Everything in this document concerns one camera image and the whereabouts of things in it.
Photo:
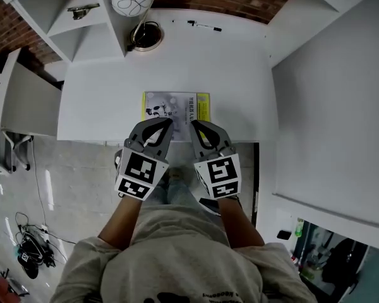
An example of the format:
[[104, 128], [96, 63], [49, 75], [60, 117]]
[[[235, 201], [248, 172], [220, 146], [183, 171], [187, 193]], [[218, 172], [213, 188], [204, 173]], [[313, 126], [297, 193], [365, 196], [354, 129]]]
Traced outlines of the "black white marker pen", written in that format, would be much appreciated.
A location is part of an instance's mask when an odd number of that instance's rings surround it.
[[204, 25], [204, 24], [198, 23], [195, 20], [188, 20], [187, 24], [190, 24], [193, 27], [204, 28], [204, 29], [215, 31], [215, 32], [221, 32], [222, 31], [222, 29], [219, 27], [214, 27], [212, 25]]

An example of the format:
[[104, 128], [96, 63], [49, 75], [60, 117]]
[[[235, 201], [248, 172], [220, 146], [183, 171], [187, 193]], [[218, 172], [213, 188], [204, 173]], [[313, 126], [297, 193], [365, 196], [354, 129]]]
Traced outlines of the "yellow and grey magazine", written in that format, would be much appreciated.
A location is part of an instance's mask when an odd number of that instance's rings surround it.
[[144, 92], [141, 119], [156, 117], [172, 119], [173, 141], [190, 142], [190, 122], [210, 121], [210, 95], [190, 92]]

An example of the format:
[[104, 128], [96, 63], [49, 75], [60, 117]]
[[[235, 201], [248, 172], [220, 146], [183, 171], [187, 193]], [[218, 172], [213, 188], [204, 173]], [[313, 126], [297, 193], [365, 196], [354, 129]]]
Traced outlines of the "white desk with hutch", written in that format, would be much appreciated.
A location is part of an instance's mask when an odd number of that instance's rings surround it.
[[[127, 51], [136, 19], [111, 0], [3, 0], [68, 63], [57, 137], [121, 141], [141, 118], [146, 91], [206, 92], [210, 115], [233, 141], [272, 141], [278, 118], [272, 68], [363, 0], [288, 0], [268, 24], [195, 9], [152, 9], [163, 39]], [[67, 9], [99, 3], [74, 20]], [[222, 29], [193, 27], [188, 20]]]

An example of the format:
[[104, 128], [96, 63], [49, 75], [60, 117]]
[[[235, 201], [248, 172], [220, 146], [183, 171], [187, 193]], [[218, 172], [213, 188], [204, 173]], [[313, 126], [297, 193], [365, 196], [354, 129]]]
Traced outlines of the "person's right forearm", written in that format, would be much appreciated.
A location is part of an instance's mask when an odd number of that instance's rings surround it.
[[260, 247], [265, 244], [237, 199], [226, 197], [218, 199], [217, 202], [231, 248]]

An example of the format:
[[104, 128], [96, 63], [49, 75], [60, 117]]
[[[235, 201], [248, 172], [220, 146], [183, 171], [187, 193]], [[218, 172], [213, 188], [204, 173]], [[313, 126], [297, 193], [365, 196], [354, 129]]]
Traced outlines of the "person's grey shirt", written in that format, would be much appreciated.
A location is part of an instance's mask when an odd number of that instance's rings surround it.
[[233, 249], [201, 209], [142, 209], [131, 245], [79, 241], [51, 303], [316, 303], [280, 243]]

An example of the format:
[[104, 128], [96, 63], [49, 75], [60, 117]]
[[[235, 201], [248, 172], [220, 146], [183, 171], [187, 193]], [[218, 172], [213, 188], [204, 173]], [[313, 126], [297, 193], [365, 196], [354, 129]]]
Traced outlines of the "white mesh office chair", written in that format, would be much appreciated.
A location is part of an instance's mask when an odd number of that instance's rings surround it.
[[10, 175], [20, 166], [26, 171], [31, 169], [28, 160], [28, 145], [32, 135], [11, 131], [0, 132], [0, 175]]

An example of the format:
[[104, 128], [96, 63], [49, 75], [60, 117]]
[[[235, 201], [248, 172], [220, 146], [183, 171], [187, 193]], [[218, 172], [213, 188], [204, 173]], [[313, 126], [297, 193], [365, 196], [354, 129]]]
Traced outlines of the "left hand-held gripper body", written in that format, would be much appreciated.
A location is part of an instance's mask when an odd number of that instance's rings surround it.
[[145, 201], [169, 168], [165, 160], [124, 147], [114, 156], [114, 190], [122, 196]]

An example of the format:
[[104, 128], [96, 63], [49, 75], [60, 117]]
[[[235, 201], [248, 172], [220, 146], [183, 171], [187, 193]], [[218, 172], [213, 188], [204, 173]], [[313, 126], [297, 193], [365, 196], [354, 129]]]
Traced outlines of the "person's grey dotted trousers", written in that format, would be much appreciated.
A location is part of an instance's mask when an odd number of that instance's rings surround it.
[[185, 168], [167, 169], [146, 202], [151, 205], [180, 205], [198, 209], [200, 206], [190, 191], [185, 177], [192, 178], [191, 173]]

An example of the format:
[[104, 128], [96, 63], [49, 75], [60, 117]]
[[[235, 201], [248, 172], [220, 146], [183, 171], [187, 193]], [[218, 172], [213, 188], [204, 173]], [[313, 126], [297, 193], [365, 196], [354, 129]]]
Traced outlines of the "dark framed window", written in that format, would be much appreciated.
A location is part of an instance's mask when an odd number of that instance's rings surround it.
[[356, 288], [369, 248], [304, 221], [291, 258], [318, 303], [340, 303]]

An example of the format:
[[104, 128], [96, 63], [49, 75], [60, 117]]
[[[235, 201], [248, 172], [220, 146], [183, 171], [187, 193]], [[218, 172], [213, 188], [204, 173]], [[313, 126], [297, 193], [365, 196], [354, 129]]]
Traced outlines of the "black device with tag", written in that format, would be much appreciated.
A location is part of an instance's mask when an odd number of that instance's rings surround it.
[[23, 268], [24, 272], [27, 274], [29, 278], [37, 278], [39, 274], [39, 267], [36, 261], [31, 256], [29, 256], [26, 252], [19, 251], [17, 260], [21, 264], [21, 267]]

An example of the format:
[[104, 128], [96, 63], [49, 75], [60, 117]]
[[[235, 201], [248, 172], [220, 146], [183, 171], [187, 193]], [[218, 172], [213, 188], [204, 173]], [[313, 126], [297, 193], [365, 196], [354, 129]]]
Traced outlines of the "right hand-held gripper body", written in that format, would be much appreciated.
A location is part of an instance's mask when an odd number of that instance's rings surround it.
[[215, 200], [236, 196], [241, 192], [239, 155], [227, 146], [194, 163], [196, 176], [207, 194]]

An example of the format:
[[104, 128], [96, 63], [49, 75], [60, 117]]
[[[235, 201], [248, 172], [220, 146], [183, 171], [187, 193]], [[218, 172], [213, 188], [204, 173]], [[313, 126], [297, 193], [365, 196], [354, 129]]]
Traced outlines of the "person's left forearm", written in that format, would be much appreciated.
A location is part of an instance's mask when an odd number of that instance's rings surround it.
[[129, 247], [142, 201], [129, 196], [123, 197], [114, 213], [99, 234], [99, 238], [112, 247], [125, 250]]

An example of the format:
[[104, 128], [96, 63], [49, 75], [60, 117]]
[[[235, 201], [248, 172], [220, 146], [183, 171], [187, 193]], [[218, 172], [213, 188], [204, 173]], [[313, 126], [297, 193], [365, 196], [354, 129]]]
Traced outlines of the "small metal shelf object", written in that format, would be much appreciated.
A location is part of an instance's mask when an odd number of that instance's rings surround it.
[[74, 20], [80, 20], [89, 13], [91, 9], [99, 8], [99, 3], [86, 4], [83, 6], [75, 6], [67, 9], [67, 12], [72, 12]]

